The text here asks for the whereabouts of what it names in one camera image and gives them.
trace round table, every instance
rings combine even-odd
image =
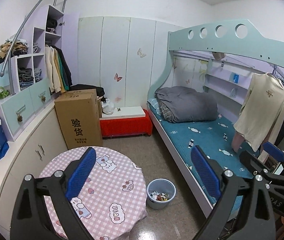
[[[51,176],[78,160],[88,147],[79,147],[55,157],[40,174]],[[146,184],[140,167],[125,155],[105,147],[96,150],[96,163],[78,197],[71,204],[96,240],[128,239],[131,229],[147,216]],[[55,231],[67,238],[54,210],[51,198],[45,196],[48,214]]]

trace plaid pillowcase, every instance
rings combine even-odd
[[[159,100],[159,107],[162,111],[165,121],[172,122],[172,114],[170,109],[168,109],[167,106],[160,100]]]

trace trash can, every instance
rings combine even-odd
[[[162,209],[168,205],[168,203],[175,197],[177,190],[174,184],[167,179],[155,179],[152,180],[146,188],[147,199],[146,203],[153,209]],[[151,193],[157,191],[158,193],[167,193],[169,199],[167,201],[154,200],[151,197]]]

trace cardboard box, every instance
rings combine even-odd
[[[102,118],[102,102],[100,99],[97,101],[97,106],[99,109],[99,117]]]
[[[103,145],[95,89],[68,91],[55,100],[55,109],[69,150]]]

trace gray comforter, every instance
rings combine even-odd
[[[218,117],[217,102],[209,93],[187,87],[165,87],[155,92],[172,114],[172,122],[213,121]]]

